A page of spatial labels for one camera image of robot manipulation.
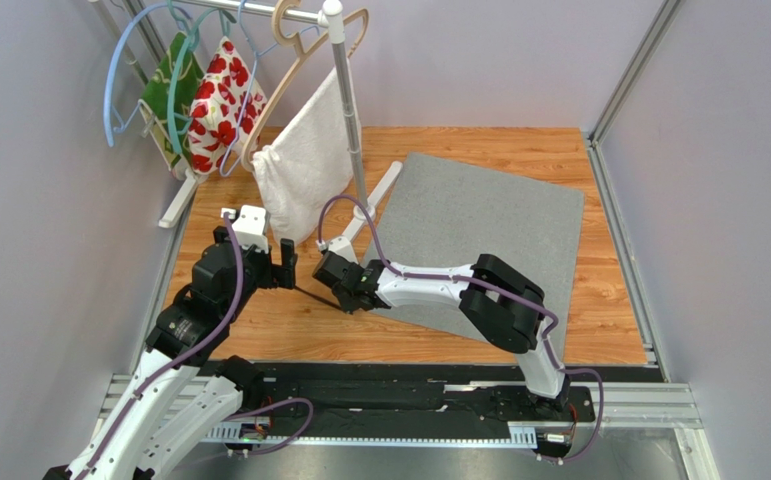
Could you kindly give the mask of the grey cloth napkin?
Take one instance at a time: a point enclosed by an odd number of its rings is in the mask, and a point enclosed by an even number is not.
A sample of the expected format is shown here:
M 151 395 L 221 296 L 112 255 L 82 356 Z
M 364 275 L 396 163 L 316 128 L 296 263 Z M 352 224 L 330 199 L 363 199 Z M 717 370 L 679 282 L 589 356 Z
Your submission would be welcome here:
M 545 292 L 565 349 L 585 195 L 569 187 L 412 152 L 403 163 L 377 233 L 387 259 L 454 267 L 492 254 Z

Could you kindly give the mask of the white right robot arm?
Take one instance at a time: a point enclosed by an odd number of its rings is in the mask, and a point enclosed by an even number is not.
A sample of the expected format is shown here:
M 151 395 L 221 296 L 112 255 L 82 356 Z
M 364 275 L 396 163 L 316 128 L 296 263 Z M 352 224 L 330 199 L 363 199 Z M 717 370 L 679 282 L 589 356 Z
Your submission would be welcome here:
M 570 380 L 550 343 L 559 323 L 544 306 L 541 287 L 500 258 L 482 254 L 472 264 L 416 267 L 374 259 L 365 266 L 325 251 L 313 278 L 328 287 L 346 313 L 404 306 L 452 307 L 481 336 L 513 354 L 526 389 L 559 400 Z

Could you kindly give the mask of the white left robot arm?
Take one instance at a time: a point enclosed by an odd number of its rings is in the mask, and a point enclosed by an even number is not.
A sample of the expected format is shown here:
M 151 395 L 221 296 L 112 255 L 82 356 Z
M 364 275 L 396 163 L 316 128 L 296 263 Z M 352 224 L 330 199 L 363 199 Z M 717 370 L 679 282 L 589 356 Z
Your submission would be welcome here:
M 258 407 L 263 374 L 232 356 L 221 362 L 206 392 L 169 421 L 163 418 L 196 377 L 253 294 L 296 285 L 297 254 L 280 242 L 273 263 L 263 236 L 219 227 L 191 270 L 191 280 L 158 315 L 129 384 L 77 458 L 50 468 L 48 479 L 160 479 L 223 419 Z

